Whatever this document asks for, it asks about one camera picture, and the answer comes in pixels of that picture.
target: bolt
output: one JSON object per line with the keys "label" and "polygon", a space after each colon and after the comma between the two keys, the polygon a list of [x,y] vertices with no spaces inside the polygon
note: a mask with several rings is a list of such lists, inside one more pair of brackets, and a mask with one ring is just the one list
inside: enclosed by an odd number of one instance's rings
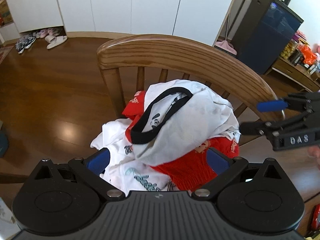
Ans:
{"label": "bolt", "polygon": [[119,189],[111,189],[107,191],[107,196],[109,197],[120,197],[122,195],[122,191]]}
{"label": "bolt", "polygon": [[210,195],[210,191],[204,188],[200,188],[195,191],[195,195],[198,197],[208,197]]}

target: rug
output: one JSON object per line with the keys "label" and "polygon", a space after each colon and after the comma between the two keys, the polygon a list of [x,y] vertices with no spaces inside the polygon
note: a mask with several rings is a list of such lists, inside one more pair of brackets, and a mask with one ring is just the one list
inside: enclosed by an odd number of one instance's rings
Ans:
{"label": "rug", "polygon": [[5,56],[8,55],[8,53],[10,52],[10,50],[13,48],[14,46],[7,46],[7,47],[3,47],[0,49],[0,64],[2,63],[2,61],[4,60]]}

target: black refrigerator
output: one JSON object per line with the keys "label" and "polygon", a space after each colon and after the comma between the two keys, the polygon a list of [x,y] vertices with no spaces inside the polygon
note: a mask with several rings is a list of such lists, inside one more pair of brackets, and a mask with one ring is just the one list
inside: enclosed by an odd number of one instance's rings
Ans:
{"label": "black refrigerator", "polygon": [[302,23],[279,0],[252,0],[231,42],[238,52],[237,59],[264,74]]}

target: white slipper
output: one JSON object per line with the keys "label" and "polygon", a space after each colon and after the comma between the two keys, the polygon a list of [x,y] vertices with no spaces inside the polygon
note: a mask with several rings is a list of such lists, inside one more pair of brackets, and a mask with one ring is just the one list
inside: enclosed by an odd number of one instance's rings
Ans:
{"label": "white slipper", "polygon": [[47,41],[48,43],[51,43],[56,37],[53,35],[48,35],[46,36],[44,39],[45,41]]}
{"label": "white slipper", "polygon": [[67,36],[58,36],[54,37],[54,39],[51,40],[50,44],[47,46],[47,49],[52,49],[62,43],[64,43],[67,40]]}

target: wooden side table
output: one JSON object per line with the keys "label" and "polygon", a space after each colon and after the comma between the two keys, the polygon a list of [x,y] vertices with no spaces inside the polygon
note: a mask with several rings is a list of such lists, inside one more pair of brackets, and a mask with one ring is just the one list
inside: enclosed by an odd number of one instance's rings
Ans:
{"label": "wooden side table", "polygon": [[279,57],[271,68],[268,69],[265,75],[268,75],[273,70],[296,82],[309,92],[316,92],[320,89],[320,84],[316,81],[318,78],[320,80],[319,73],[316,74],[316,78],[313,75],[313,80],[303,66],[294,66],[287,59]]}

